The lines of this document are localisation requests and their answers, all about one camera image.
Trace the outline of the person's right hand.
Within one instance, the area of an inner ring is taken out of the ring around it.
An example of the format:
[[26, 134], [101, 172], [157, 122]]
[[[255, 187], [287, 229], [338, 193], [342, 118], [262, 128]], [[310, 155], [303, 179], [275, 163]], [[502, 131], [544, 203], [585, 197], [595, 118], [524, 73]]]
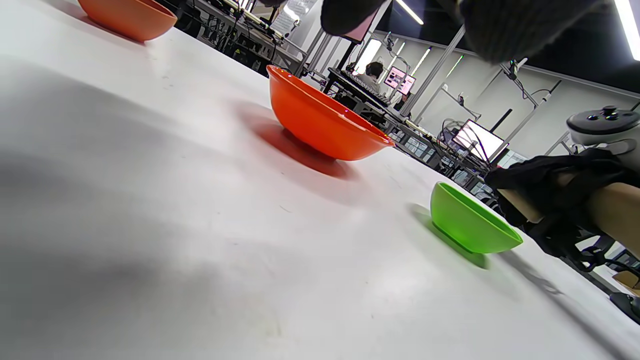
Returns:
[[572, 224], [560, 226], [559, 232], [581, 228], [596, 235], [604, 231], [582, 209], [588, 196], [613, 183], [640, 184], [637, 172], [611, 152], [598, 148], [579, 155], [540, 155], [509, 168], [496, 168], [489, 171], [485, 182], [495, 192], [515, 191], [543, 217], [558, 215], [561, 221]]

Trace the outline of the person's left hand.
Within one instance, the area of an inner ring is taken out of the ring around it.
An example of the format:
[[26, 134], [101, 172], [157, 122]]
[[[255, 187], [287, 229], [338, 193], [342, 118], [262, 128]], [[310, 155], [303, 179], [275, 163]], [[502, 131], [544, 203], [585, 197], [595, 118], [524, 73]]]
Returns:
[[[320, 25], [329, 35], [345, 35], [383, 6], [381, 0], [325, 0]], [[444, 0], [465, 28], [471, 49], [499, 64], [532, 56], [552, 43], [599, 0]]]

